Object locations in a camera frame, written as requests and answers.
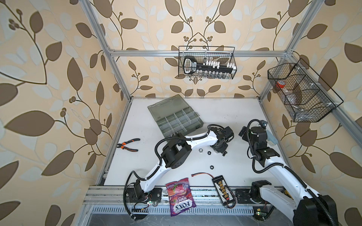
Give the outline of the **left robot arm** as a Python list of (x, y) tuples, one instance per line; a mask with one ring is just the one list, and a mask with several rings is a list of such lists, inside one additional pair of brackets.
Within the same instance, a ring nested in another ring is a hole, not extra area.
[(124, 185), (123, 204), (129, 215), (133, 215), (136, 208), (129, 209), (129, 203), (139, 204), (161, 201), (162, 189), (155, 188), (158, 181), (171, 169), (180, 167), (188, 158), (191, 151), (210, 146), (213, 150), (226, 155), (228, 143), (234, 138), (234, 132), (230, 127), (222, 127), (216, 124), (207, 126), (207, 132), (194, 136), (183, 136), (175, 133), (157, 142), (154, 151), (158, 163), (145, 176), (139, 176), (131, 171)]

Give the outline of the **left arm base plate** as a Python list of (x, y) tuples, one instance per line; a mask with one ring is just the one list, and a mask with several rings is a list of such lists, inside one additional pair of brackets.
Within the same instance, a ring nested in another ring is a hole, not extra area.
[(138, 188), (127, 188), (125, 193), (126, 201), (130, 203), (136, 202), (161, 202), (162, 188), (154, 188), (148, 193), (143, 193)]

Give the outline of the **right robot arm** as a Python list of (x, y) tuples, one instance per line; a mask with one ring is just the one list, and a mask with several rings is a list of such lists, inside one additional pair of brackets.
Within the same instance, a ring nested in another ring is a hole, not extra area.
[(253, 172), (270, 172), (288, 194), (279, 191), (269, 181), (260, 180), (252, 183), (250, 199), (255, 203), (270, 203), (295, 226), (337, 226), (335, 201), (305, 183), (278, 152), (268, 147), (266, 126), (266, 121), (252, 119), (242, 128), (239, 136), (249, 145)]

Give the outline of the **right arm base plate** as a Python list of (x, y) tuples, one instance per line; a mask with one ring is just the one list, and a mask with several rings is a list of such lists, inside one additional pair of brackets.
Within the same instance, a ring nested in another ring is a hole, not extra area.
[(251, 200), (249, 191), (250, 188), (237, 188), (234, 190), (238, 204), (271, 205), (266, 201), (256, 202)]

